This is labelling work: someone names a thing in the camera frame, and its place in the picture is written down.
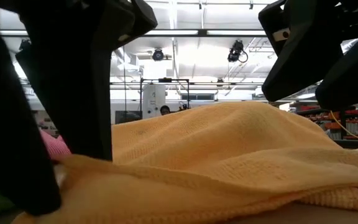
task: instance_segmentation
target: white machine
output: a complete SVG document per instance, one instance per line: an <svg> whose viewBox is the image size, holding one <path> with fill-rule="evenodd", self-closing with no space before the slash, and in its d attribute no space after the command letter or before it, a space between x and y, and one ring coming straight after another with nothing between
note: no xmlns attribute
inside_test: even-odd
<svg viewBox="0 0 358 224"><path fill-rule="evenodd" d="M160 108L165 105L165 85L150 83L143 89L143 119L161 116Z"/></svg>

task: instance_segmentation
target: yellow cable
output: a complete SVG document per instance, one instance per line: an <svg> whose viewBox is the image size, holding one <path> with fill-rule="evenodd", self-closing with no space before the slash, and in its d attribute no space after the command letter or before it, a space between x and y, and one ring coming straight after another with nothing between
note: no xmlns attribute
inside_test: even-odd
<svg viewBox="0 0 358 224"><path fill-rule="evenodd" d="M358 138L358 136L356 136L356 135L354 135L353 133L351 133L350 131L348 131L348 130L335 118L335 115L334 115L333 111L331 111L331 116L334 118L334 120L337 122L337 124L339 124L340 127L343 128L343 130L345 130L345 131L346 131L348 134L350 134L351 136Z"/></svg>

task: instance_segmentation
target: pink cloth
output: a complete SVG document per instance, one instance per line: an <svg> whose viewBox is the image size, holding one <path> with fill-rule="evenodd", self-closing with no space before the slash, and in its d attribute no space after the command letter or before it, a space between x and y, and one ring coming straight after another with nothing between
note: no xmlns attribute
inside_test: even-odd
<svg viewBox="0 0 358 224"><path fill-rule="evenodd" d="M55 139L45 131L40 129L42 140L44 140L45 146L50 157L60 156L60 155L70 155L71 152L67 147L66 143L63 141L63 138Z"/></svg>

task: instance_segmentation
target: yellow towel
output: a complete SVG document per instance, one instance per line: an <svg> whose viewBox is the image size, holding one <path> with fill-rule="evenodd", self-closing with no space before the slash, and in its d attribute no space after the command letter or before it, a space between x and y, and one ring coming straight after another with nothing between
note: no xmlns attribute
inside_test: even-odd
<svg viewBox="0 0 358 224"><path fill-rule="evenodd" d="M214 223L290 202L358 210L358 150L263 103L112 127L114 164L61 159L59 211L14 223Z"/></svg>

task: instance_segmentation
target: person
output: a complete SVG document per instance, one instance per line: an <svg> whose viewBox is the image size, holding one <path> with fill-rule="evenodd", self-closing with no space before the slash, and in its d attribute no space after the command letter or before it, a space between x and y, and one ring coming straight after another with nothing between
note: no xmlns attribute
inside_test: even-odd
<svg viewBox="0 0 358 224"><path fill-rule="evenodd" d="M164 116L164 115L170 114L171 109L167 105L164 105L160 108L160 112L161 112L161 115Z"/></svg>

